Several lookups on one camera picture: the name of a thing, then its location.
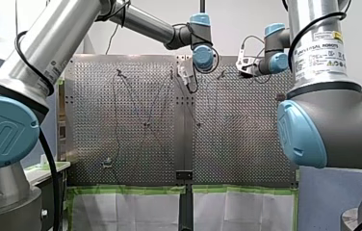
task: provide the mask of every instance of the white wall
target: white wall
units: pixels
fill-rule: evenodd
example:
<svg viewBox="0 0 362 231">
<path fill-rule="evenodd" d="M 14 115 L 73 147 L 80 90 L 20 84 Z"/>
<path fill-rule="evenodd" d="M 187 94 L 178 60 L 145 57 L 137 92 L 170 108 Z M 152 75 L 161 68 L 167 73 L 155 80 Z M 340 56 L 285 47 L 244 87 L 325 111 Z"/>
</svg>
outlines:
<svg viewBox="0 0 362 231">
<path fill-rule="evenodd" d="M 132 4 L 164 21 L 175 24 L 187 22 L 199 11 L 198 0 L 133 0 Z M 222 55 L 237 55 L 242 40 L 248 35 L 262 37 L 264 28 L 274 22 L 288 25 L 287 13 L 279 0 L 207 1 L 207 12 L 212 20 L 213 41 Z M 91 45 L 85 52 L 104 54 L 116 25 L 112 22 L 95 23 L 89 32 Z M 344 20 L 349 77 L 362 85 L 362 0 L 352 1 L 349 17 Z M 257 54 L 260 44 L 250 40 L 247 54 Z M 190 54 L 189 48 L 167 51 L 163 45 L 127 29 L 118 29 L 109 54 Z"/>
</svg>

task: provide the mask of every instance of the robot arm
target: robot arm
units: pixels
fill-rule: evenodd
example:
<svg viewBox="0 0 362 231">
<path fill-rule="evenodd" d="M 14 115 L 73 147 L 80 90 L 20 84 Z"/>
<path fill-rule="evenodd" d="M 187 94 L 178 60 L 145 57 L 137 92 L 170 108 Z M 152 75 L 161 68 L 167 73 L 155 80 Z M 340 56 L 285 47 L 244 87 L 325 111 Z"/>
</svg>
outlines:
<svg viewBox="0 0 362 231">
<path fill-rule="evenodd" d="M 114 11 L 125 7 L 125 4 L 125 2 L 117 0 Z M 126 11 L 119 11 L 110 20 L 122 24 L 139 34 L 160 41 L 168 50 L 190 45 L 194 51 L 193 60 L 196 68 L 206 71 L 213 66 L 211 23 L 207 13 L 194 14 L 191 16 L 189 23 L 179 24 L 180 27 L 177 27 L 171 26 L 130 5 Z"/>
<path fill-rule="evenodd" d="M 34 148 L 39 134 L 40 141 L 46 143 L 39 131 L 49 111 L 45 99 L 53 93 L 53 86 L 94 20 L 106 15 L 112 6 L 120 8 L 123 4 L 115 0 L 52 1 L 31 30 L 17 37 L 16 51 L 0 68 L 0 224 L 7 218 L 10 231 L 39 231 L 41 227 L 40 191 L 30 187 L 20 160 Z M 194 66 L 202 70 L 212 68 L 214 57 L 207 14 L 193 15 L 185 26 L 173 27 L 136 7 L 126 8 L 111 20 L 121 22 L 122 14 L 126 13 L 125 27 L 162 42 L 168 49 L 190 45 Z M 52 160 L 50 150 L 45 152 Z M 55 165 L 51 171 L 56 175 Z M 52 178 L 54 207 L 58 208 L 57 177 Z M 12 219 L 15 213 L 25 214 L 24 220 Z M 59 214 L 55 213 L 54 218 L 57 229 Z"/>
</svg>

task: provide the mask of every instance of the end effector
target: end effector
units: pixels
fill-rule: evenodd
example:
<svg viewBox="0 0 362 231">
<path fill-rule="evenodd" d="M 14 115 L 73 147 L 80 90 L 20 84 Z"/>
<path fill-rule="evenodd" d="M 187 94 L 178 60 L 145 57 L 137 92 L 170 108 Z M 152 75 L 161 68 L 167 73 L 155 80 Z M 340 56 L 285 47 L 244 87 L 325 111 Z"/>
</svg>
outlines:
<svg viewBox="0 0 362 231">
<path fill-rule="evenodd" d="M 290 47 L 290 30 L 282 23 L 274 23 L 265 29 L 265 57 L 245 57 L 242 44 L 236 66 L 246 78 L 278 74 L 288 68 L 285 48 Z"/>
</svg>

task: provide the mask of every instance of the green tape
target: green tape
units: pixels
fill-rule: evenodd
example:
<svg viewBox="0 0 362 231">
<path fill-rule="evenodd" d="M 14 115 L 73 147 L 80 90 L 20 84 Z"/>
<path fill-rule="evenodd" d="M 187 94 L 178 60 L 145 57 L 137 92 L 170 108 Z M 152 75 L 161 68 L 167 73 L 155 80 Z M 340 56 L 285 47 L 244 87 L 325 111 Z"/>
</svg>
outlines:
<svg viewBox="0 0 362 231">
<path fill-rule="evenodd" d="M 133 194 L 133 195 L 159 195 L 182 194 L 185 187 L 129 187 L 129 186 L 95 186 L 95 187 L 69 187 L 67 189 L 74 195 L 80 194 Z"/>
<path fill-rule="evenodd" d="M 132 194 L 132 195 L 170 195 L 184 194 L 185 187 L 134 187 L 134 186 L 94 186 L 67 188 L 67 220 L 68 231 L 73 228 L 73 201 L 76 195 L 82 194 Z"/>
<path fill-rule="evenodd" d="M 293 211 L 293 231 L 297 231 L 298 228 L 298 190 L 293 190 L 295 192 L 295 204 Z"/>
<path fill-rule="evenodd" d="M 194 193 L 258 193 L 271 195 L 294 195 L 296 190 L 293 189 L 274 189 L 263 187 L 249 186 L 193 186 Z"/>
</svg>

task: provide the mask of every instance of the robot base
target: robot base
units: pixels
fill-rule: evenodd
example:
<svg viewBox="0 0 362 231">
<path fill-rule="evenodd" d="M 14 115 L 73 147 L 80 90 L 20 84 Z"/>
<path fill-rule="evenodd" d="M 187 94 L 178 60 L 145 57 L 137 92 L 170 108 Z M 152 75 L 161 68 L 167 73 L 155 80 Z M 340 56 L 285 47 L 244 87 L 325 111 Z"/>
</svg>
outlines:
<svg viewBox="0 0 362 231">
<path fill-rule="evenodd" d="M 33 188 L 25 200 L 0 209 L 0 230 L 40 231 L 41 211 L 40 189 Z"/>
</svg>

